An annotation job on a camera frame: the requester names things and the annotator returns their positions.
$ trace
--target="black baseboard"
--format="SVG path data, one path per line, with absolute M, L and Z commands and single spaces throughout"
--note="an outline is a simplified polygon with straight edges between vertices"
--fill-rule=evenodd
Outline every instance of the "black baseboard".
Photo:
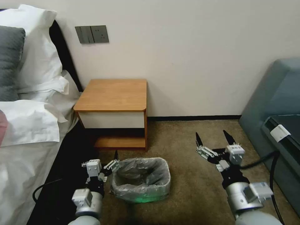
M 238 120 L 241 115 L 148 117 L 149 121 Z

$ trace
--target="gray switch panel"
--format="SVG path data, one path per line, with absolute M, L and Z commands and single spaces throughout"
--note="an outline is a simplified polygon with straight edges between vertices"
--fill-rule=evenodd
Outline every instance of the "gray switch panel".
M 92 34 L 94 37 L 95 43 L 108 43 L 108 35 L 106 26 L 91 26 Z
M 82 44 L 87 43 L 107 43 L 108 35 L 106 26 L 81 26 L 75 27 L 79 41 Z

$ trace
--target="pink object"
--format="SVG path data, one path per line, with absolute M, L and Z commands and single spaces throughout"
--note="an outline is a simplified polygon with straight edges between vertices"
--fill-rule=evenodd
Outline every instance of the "pink object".
M 2 140 L 4 138 L 7 126 L 8 126 L 8 122 L 7 122 L 6 116 L 5 116 L 4 112 L 2 112 L 0 110 L 0 146 L 2 144 Z

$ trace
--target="black cable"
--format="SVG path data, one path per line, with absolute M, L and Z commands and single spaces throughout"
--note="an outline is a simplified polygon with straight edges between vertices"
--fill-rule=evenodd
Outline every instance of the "black cable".
M 55 182 L 60 181 L 60 180 L 62 180 L 62 178 L 60 178 L 60 179 L 58 179 L 58 180 L 55 180 L 55 181 L 51 181 L 51 182 L 45 183 L 45 184 L 42 184 L 42 185 L 39 186 L 37 189 L 35 189 L 34 192 L 32 193 L 32 198 L 33 198 L 34 202 L 37 203 L 37 201 L 38 201 L 37 198 L 35 197 L 35 193 L 36 193 L 39 189 L 41 189 L 42 187 L 44 187 L 44 186 L 46 186 L 46 185 L 48 185 L 48 184 L 52 184 L 52 183 L 55 183 Z
M 269 154 L 267 154 L 266 156 L 262 157 L 260 160 L 253 162 L 251 164 L 245 165 L 245 166 L 240 166 L 240 169 L 250 169 L 254 166 L 257 166 L 258 164 L 263 163 L 264 161 L 271 159 L 272 157 L 275 157 L 276 154 L 279 154 L 279 151 L 274 151 L 271 152 Z
M 277 163 L 277 160 L 280 156 L 280 152 L 279 151 L 276 151 L 276 154 L 274 155 L 274 158 L 273 158 L 273 161 L 272 161 L 272 164 L 271 164 L 271 169 L 270 169 L 270 188 L 271 190 L 273 191 L 273 181 L 274 181 L 274 172 L 275 172 L 275 166 L 276 166 L 276 163 Z M 279 209 L 278 209 L 278 206 L 277 206 L 277 203 L 276 203 L 276 200 L 275 200 L 275 196 L 274 196 L 274 191 L 273 191 L 273 195 L 271 196 L 271 199 L 272 199 L 272 202 L 273 202 L 273 206 L 275 208 L 275 211 L 276 211 L 276 214 L 277 214 L 277 217 L 279 219 L 279 221 L 282 223 L 282 225 L 284 225 L 284 221 L 281 217 L 281 214 L 279 212 Z

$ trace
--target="white pillow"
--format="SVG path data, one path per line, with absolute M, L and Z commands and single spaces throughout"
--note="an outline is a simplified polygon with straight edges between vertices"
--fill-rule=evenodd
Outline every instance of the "white pillow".
M 17 77 L 18 92 L 63 92 L 68 81 L 60 76 L 62 63 L 50 39 L 49 28 L 55 11 L 20 5 L 18 9 L 0 12 L 0 25 L 24 28 L 26 32 L 21 69 Z
M 59 142 L 58 123 L 67 120 L 51 104 L 32 100 L 0 102 L 8 121 L 1 146 Z
M 77 86 L 68 71 L 63 70 L 62 76 L 69 81 L 68 90 L 65 93 L 59 93 L 55 90 L 48 92 L 30 92 L 19 94 L 20 99 L 28 99 L 39 102 L 47 102 L 55 106 L 65 118 L 73 113 L 73 106 L 80 97 Z

